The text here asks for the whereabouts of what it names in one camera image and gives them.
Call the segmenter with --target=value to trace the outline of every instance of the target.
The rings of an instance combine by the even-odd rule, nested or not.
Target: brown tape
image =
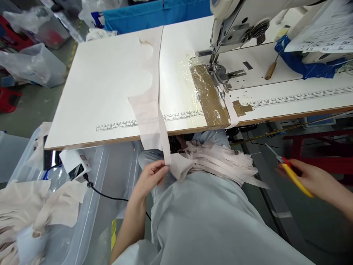
[[[228,127],[230,125],[228,110],[222,107],[217,89],[207,69],[203,65],[196,65],[190,67],[190,72],[206,119],[207,130]]]
[[[251,105],[242,106],[239,100],[233,101],[234,109],[238,117],[246,115],[246,112],[253,111],[253,107]]]

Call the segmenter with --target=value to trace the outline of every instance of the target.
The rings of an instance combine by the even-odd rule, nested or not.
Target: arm
[[[302,172],[298,180],[311,193],[338,208],[353,223],[353,193],[341,185],[334,177],[321,168],[290,159],[292,166]],[[286,176],[279,165],[277,172]]]
[[[132,244],[144,238],[146,198],[152,189],[163,181],[168,172],[164,160],[145,167],[131,194],[126,213],[111,252],[110,265]]]

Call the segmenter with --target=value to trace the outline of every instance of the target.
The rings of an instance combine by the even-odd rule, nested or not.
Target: white sleeve
[[[128,247],[112,265],[148,265],[157,254],[156,246],[151,241],[143,239]]]

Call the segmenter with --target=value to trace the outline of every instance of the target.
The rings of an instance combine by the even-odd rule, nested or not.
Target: yellow scissors handle
[[[297,179],[297,174],[294,173],[294,171],[287,165],[287,164],[282,164],[282,167],[284,170],[287,172],[288,176],[293,180],[294,184],[297,185],[297,187],[308,197],[313,198],[314,196],[299,182]]]

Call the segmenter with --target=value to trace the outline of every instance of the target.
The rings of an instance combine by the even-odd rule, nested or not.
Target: blue cloth
[[[290,39],[287,35],[284,35],[276,44],[275,51],[279,53],[282,59],[286,64],[298,74],[303,75],[303,79],[310,77],[324,77],[324,78],[333,78],[336,72],[336,69],[344,65],[346,61],[345,58],[340,58],[326,64],[324,63],[312,63],[304,64],[302,62],[302,57],[296,55],[293,52],[284,52],[284,49],[290,42]]]
[[[105,30],[119,34],[210,16],[209,0],[162,0],[103,11]]]

